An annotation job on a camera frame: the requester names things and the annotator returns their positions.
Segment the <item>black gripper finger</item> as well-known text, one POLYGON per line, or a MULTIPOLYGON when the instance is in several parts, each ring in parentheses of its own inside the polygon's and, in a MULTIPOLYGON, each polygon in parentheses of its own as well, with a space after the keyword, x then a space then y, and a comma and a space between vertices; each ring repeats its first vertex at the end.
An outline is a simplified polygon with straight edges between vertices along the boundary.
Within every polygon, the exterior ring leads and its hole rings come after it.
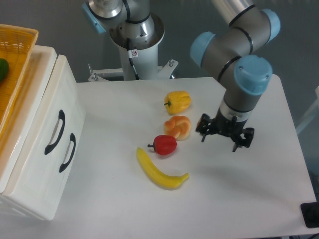
POLYGON ((249 148, 251 142, 254 138, 255 129, 252 127, 247 127, 241 129, 239 133, 235 133, 232 135, 232 140, 234 142, 234 146, 232 151, 235 152, 238 148, 249 148))
POLYGON ((202 137, 201 142, 205 141, 208 135, 209 125, 212 123, 212 119, 207 114, 202 114, 199 121, 197 122, 195 131, 202 137))

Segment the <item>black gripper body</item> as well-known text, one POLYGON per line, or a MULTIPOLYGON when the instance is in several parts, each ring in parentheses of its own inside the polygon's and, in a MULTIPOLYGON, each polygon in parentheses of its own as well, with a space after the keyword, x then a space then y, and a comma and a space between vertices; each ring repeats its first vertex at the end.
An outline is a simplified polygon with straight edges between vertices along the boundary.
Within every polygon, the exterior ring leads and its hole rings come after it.
POLYGON ((238 121, 237 117, 227 119, 221 112, 217 112, 210 125, 212 134, 219 134, 231 138, 234 142, 243 140, 241 137, 243 127, 247 121, 238 121))

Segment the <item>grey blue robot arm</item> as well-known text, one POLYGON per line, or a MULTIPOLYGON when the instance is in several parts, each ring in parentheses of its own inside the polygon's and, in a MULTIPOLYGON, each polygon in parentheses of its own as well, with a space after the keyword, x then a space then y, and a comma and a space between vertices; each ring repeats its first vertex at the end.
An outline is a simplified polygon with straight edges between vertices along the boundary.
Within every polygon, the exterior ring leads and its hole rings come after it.
MULTIPOLYGON (((281 28, 278 16, 260 10, 250 0, 216 0, 214 5, 229 25, 222 37, 200 34, 192 43, 192 60, 226 90, 214 118, 202 115, 196 131, 232 139, 234 148, 249 147, 254 129, 245 127, 272 77, 270 63, 254 51, 268 44, 281 28)), ((98 33, 108 32, 117 45, 125 80, 155 80, 158 44, 164 36, 162 20, 148 0, 89 0, 82 5, 98 33)))

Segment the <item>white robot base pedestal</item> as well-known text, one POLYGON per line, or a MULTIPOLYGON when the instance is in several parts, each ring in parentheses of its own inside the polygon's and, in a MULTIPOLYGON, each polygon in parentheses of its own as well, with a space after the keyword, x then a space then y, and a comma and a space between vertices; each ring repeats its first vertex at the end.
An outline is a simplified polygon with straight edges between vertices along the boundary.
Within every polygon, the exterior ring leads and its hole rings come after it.
POLYGON ((115 77, 125 81, 174 78, 177 60, 170 59, 163 66, 158 64, 158 45, 164 37, 164 24, 159 16, 151 13, 140 23, 124 21, 108 32, 119 50, 122 67, 93 70, 89 65, 89 81, 103 82, 115 77))

